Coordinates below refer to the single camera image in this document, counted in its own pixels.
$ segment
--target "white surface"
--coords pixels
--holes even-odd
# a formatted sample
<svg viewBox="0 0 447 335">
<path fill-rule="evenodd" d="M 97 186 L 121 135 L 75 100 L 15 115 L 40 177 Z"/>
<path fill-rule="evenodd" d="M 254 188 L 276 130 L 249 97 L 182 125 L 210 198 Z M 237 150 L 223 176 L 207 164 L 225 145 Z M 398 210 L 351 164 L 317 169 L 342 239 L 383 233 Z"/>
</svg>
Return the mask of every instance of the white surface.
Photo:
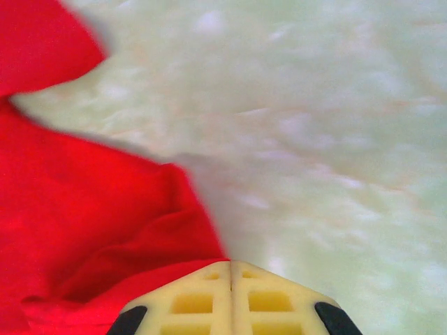
<svg viewBox="0 0 447 335">
<path fill-rule="evenodd" d="M 234 258 L 365 335 L 447 334 L 447 1 L 67 3 L 112 54 L 30 114 L 182 164 Z"/>
</svg>

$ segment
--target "square hole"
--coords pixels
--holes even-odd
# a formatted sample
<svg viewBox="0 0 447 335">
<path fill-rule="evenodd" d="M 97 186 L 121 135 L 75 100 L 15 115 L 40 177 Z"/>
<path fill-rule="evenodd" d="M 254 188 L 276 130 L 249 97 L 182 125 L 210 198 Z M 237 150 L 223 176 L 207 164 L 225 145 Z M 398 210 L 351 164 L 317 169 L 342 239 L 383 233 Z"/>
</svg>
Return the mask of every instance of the square hole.
<svg viewBox="0 0 447 335">
<path fill-rule="evenodd" d="M 291 312 L 289 297 L 280 291 L 253 291 L 249 293 L 249 309 L 252 312 Z"/>
<path fill-rule="evenodd" d="M 253 335 L 302 335 L 301 326 L 293 323 L 254 323 Z"/>
<path fill-rule="evenodd" d="M 160 335 L 210 335 L 210 325 L 164 325 Z"/>
<path fill-rule="evenodd" d="M 175 297 L 171 313 L 212 313 L 212 295 L 189 293 Z"/>
</svg>

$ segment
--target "black rubber edge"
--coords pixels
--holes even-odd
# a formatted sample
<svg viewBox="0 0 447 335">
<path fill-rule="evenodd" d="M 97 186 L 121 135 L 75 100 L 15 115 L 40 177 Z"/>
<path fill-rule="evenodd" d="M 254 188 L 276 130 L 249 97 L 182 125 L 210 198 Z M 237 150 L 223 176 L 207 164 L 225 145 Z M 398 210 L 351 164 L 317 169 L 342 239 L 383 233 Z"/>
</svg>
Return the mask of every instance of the black rubber edge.
<svg viewBox="0 0 447 335">
<path fill-rule="evenodd" d="M 147 307 L 136 306 L 120 314 L 106 335 L 135 335 L 146 312 Z"/>
<path fill-rule="evenodd" d="M 326 326 L 329 335 L 362 335 L 348 314 L 342 309 L 327 302 L 317 302 L 315 311 Z"/>
</svg>

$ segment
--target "blurry background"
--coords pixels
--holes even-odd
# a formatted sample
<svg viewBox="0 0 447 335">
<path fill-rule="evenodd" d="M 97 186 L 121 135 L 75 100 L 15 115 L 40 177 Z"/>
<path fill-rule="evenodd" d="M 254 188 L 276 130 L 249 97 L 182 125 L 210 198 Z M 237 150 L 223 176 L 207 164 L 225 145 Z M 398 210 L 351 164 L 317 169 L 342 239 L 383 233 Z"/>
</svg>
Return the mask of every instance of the blurry background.
<svg viewBox="0 0 447 335">
<path fill-rule="evenodd" d="M 364 334 L 447 334 L 447 1 L 65 0 L 87 76 L 16 97 L 184 166 L 233 258 Z"/>
</svg>

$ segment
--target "red cloth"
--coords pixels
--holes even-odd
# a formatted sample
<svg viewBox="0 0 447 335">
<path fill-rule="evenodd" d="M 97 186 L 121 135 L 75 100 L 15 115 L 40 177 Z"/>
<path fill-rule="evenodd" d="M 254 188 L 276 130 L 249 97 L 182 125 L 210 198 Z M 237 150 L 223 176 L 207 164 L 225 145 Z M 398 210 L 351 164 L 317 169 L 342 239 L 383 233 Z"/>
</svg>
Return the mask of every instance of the red cloth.
<svg viewBox="0 0 447 335">
<path fill-rule="evenodd" d="M 55 0 L 0 0 L 0 332 L 104 334 L 128 301 L 225 260 L 178 167 L 46 129 L 8 101 L 104 55 Z"/>
</svg>

